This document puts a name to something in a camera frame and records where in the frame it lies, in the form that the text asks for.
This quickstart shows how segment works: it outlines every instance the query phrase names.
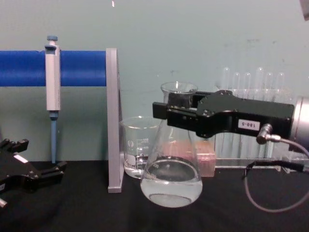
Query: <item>gray metal stand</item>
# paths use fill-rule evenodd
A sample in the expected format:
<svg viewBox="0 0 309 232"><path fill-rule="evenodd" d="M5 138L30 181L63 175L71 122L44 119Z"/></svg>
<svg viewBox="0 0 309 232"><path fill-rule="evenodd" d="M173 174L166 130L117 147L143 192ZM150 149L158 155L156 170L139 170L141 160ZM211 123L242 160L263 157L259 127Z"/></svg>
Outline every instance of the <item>gray metal stand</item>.
<svg viewBox="0 0 309 232"><path fill-rule="evenodd" d="M119 193L124 175L123 133L120 100L120 78L116 48L106 49L106 89L108 123L109 193Z"/></svg>

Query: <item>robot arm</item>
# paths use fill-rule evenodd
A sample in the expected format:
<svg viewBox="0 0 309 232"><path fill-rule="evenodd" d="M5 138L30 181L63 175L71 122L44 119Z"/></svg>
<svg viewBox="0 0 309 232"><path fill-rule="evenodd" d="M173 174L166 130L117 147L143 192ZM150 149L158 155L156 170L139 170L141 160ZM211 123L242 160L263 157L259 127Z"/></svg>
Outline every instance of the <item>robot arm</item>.
<svg viewBox="0 0 309 232"><path fill-rule="evenodd" d="M25 151L29 141L23 139L17 143L8 139L0 142L0 194L12 189L36 191L37 189L60 183L66 169L66 162L55 167L37 170L17 152ZM6 202L0 199L0 207Z"/></svg>
<svg viewBox="0 0 309 232"><path fill-rule="evenodd" d="M309 100L291 104L241 99L231 91L197 92L192 99L196 110L154 102L153 116L167 119L168 125L195 131L210 138L221 132L257 137L259 144L290 139L309 149Z"/></svg>

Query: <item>white tag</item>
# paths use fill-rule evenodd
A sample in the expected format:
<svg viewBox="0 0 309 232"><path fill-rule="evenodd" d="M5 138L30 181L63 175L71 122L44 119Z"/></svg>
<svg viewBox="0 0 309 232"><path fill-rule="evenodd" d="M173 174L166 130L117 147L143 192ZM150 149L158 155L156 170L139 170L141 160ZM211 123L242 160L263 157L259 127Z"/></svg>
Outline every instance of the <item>white tag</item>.
<svg viewBox="0 0 309 232"><path fill-rule="evenodd" d="M240 119L238 120L238 128L259 131L260 122Z"/></svg>
<svg viewBox="0 0 309 232"><path fill-rule="evenodd" d="M5 184L0 185L0 191L4 190L4 188L5 188Z"/></svg>
<svg viewBox="0 0 309 232"><path fill-rule="evenodd" d="M135 166L136 159L135 156L127 154L127 163Z"/></svg>
<svg viewBox="0 0 309 232"><path fill-rule="evenodd" d="M19 161L21 161L23 163L27 163L28 162L28 160L26 160L24 157L21 157L20 155L15 155L14 158L18 159Z"/></svg>

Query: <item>glass rim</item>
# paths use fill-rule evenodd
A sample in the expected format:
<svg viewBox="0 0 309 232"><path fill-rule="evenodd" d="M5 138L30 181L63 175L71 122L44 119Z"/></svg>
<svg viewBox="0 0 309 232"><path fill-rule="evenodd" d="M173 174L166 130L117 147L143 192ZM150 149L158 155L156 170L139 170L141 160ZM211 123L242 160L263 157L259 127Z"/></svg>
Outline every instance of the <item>glass rim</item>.
<svg viewBox="0 0 309 232"><path fill-rule="evenodd" d="M140 119L144 119L144 120L151 120L153 121L153 123L150 126L147 127L137 127L137 126L132 126L132 122L134 122L135 120L140 120ZM138 129L138 130L143 130L143 129L155 129L157 127L159 127L160 125L160 120L158 118L155 117L151 117L151 116L134 116L134 117L128 117L126 119L123 119L122 121L119 122L119 124L125 128L131 128L131 129Z"/></svg>
<svg viewBox="0 0 309 232"><path fill-rule="evenodd" d="M186 91L186 92L181 92L181 91L173 91L171 89L168 89L164 86L168 85L168 84L185 84L185 85L191 85L193 88L190 91ZM198 90L197 86L191 82L183 82L183 81L170 81L170 82L165 82L161 85L161 90L165 91L165 92L169 92L169 93L179 93L179 94L192 94L194 92L196 92Z"/></svg>

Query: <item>gray cable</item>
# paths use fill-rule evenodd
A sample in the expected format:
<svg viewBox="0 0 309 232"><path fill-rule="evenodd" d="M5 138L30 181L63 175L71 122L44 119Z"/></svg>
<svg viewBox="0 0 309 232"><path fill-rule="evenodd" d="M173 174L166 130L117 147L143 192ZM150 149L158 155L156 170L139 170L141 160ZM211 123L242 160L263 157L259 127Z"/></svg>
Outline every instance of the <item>gray cable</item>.
<svg viewBox="0 0 309 232"><path fill-rule="evenodd" d="M294 141L291 141L291 140L287 140L287 139L280 139L279 142L282 142L282 143L285 143L285 144L289 144L289 145L292 145L292 146L295 146L297 147L298 149L300 149L301 151L304 152L304 154L306 155L306 157L309 159L309 152L300 144L294 142ZM285 208L281 208L281 209L267 209L267 208L264 208L260 205L258 205L252 198L250 192L249 192L249 187L248 187L248 178L245 176L245 179L244 179L244 185L245 185L245 190L246 190L246 194L247 194L247 197L249 199L249 201L258 209L262 210L262 211L265 211L267 213L282 213L282 212L286 212L288 210L291 210L291 209L295 209L296 207L300 206L302 203L304 203L308 198L309 198L309 191L299 200L297 201L296 203L288 206L288 207L285 207Z"/></svg>

